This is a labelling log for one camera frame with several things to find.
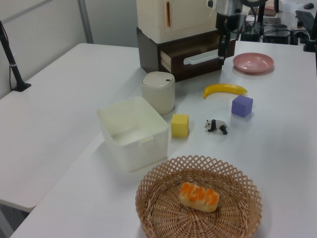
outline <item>pink plate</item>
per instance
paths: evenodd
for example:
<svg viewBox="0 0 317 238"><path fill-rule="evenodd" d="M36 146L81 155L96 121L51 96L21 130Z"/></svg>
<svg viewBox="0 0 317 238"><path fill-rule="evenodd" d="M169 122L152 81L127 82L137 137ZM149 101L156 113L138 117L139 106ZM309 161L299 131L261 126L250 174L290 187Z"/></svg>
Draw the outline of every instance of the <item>pink plate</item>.
<svg viewBox="0 0 317 238"><path fill-rule="evenodd" d="M233 58L234 66L247 73L262 73L271 69L274 60L267 55L259 53L244 53Z"/></svg>

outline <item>floor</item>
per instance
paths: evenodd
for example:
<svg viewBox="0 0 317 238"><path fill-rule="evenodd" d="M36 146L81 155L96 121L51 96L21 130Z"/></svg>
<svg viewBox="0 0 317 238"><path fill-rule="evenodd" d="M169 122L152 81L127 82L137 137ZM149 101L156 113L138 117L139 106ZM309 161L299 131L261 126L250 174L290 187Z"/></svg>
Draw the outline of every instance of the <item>floor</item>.
<svg viewBox="0 0 317 238"><path fill-rule="evenodd" d="M0 238L9 238L29 213L0 204Z"/></svg>

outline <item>panda figurine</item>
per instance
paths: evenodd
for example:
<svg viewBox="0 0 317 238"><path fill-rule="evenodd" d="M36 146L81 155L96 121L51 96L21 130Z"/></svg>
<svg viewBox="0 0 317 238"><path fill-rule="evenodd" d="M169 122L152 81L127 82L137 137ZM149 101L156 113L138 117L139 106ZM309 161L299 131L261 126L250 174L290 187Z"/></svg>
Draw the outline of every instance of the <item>panda figurine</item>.
<svg viewBox="0 0 317 238"><path fill-rule="evenodd" d="M212 132L212 131L214 131L214 130L216 130L216 129L219 129L219 130L221 130L223 133L222 134L224 134L224 135L226 135L226 134L228 134L228 132L227 132L227 124L225 123L225 122L223 122L223 121L221 121L221 120L207 120L207 122L206 122L206 124L205 124L205 128L206 129L208 129L208 131L209 132Z"/></svg>

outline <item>plastic storage box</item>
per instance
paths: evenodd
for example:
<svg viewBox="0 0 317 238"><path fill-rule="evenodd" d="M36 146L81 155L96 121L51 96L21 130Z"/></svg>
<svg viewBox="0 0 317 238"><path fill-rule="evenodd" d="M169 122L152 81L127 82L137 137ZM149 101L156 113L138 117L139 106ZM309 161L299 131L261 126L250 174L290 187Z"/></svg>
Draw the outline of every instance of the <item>plastic storage box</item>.
<svg viewBox="0 0 317 238"><path fill-rule="evenodd" d="M105 143L123 170L166 157L168 124L144 98L116 102L97 115Z"/></svg>

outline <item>white lid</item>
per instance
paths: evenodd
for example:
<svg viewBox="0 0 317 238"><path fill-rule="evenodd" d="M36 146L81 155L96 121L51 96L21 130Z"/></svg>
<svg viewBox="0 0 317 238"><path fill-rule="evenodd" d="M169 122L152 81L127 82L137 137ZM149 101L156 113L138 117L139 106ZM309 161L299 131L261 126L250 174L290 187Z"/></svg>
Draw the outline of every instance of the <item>white lid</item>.
<svg viewBox="0 0 317 238"><path fill-rule="evenodd" d="M142 83L151 87L164 87L174 80L174 76L165 72L148 73L142 80Z"/></svg>

